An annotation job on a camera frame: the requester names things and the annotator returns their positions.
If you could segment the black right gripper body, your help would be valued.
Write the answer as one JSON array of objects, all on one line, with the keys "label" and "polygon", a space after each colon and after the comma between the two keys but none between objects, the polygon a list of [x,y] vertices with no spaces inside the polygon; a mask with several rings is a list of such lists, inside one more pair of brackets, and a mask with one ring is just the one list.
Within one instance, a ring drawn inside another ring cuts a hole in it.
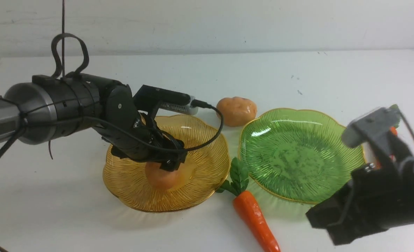
[{"label": "black right gripper body", "polygon": [[336,246],[414,224],[414,156],[407,145],[388,131],[386,153],[370,142],[381,164],[364,164],[330,198],[316,204],[306,217],[315,229],[327,231]]}]

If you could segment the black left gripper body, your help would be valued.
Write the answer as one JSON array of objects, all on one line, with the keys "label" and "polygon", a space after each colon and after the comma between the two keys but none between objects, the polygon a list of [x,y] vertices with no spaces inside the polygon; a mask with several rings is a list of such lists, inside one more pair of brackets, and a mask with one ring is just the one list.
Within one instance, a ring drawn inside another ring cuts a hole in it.
[{"label": "black left gripper body", "polygon": [[156,162],[166,171],[178,170],[186,161],[183,141],[165,136],[146,112],[137,110],[130,87],[96,84],[103,113],[97,129],[113,145],[113,156],[136,162]]}]

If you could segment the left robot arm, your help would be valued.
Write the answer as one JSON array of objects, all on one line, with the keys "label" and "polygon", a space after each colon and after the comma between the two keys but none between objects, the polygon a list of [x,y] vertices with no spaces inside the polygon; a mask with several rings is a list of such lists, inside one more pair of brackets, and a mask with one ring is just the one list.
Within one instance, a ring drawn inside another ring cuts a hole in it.
[{"label": "left robot arm", "polygon": [[186,160],[184,143],[164,136],[140,113],[129,86],[81,74],[55,79],[33,76],[0,98],[0,143],[11,138],[39,145],[92,128],[112,145],[111,154],[135,162],[156,162],[175,171]]}]

